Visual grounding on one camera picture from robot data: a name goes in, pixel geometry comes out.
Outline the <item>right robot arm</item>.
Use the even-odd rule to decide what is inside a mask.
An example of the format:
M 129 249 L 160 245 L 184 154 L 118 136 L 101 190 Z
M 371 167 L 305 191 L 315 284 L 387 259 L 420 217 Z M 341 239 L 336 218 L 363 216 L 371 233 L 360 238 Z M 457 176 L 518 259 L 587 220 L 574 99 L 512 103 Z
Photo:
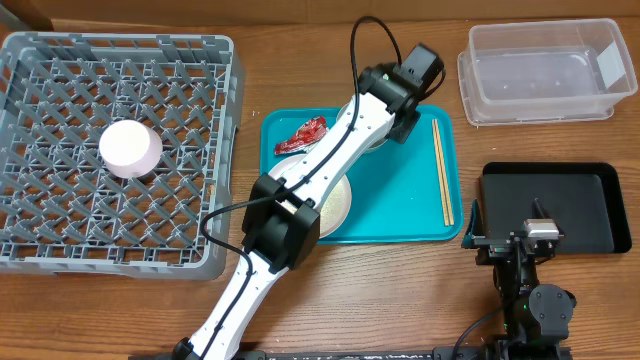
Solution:
M 506 238 L 491 238 L 478 201 L 462 247 L 475 249 L 478 265 L 493 268 L 494 286 L 501 304 L 473 323 L 454 345 L 453 359 L 569 359 L 570 350 L 560 346 L 569 337 L 569 322 L 577 305 L 575 296 L 558 286 L 542 284 L 537 267 L 556 255 L 565 234 L 538 201 L 533 217 L 522 229 Z M 505 333 L 477 349 L 464 350 L 462 342 L 484 322 L 501 313 Z

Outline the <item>small white bowl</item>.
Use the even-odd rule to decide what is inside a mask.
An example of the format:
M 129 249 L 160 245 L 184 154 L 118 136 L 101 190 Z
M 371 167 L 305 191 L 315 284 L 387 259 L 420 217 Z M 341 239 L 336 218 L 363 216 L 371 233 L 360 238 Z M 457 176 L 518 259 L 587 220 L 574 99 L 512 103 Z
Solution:
M 163 152 L 159 135 L 135 120 L 109 125 L 99 139 L 106 168 L 123 179 L 144 177 L 154 170 Z

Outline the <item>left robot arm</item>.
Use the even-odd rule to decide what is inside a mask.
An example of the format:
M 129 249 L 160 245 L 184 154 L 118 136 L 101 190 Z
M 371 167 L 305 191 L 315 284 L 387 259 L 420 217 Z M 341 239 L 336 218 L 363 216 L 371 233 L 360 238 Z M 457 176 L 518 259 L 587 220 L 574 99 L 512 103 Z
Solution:
M 205 323 L 173 350 L 175 359 L 231 359 L 251 318 L 275 282 L 297 268 L 320 238 L 320 211 L 333 188 L 374 144 L 404 143 L 416 107 L 444 73 L 422 44 L 401 63 L 357 73 L 356 89 L 329 132 L 281 175 L 261 175 L 243 203 L 245 238 L 234 275 Z

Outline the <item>grey metal bowl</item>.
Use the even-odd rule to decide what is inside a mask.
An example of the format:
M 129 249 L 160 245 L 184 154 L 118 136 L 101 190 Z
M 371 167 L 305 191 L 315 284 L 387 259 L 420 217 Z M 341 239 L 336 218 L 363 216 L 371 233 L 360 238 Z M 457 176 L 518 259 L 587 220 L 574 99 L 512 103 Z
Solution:
M 346 113 L 346 109 L 348 107 L 348 104 L 345 104 L 340 111 L 338 112 L 338 115 L 336 117 L 336 122 Z M 387 142 L 387 138 L 383 137 L 381 139 L 379 139 L 378 141 L 374 142 L 366 151 L 366 153 L 371 153 L 376 151 L 378 148 L 380 148 L 382 145 L 384 145 Z

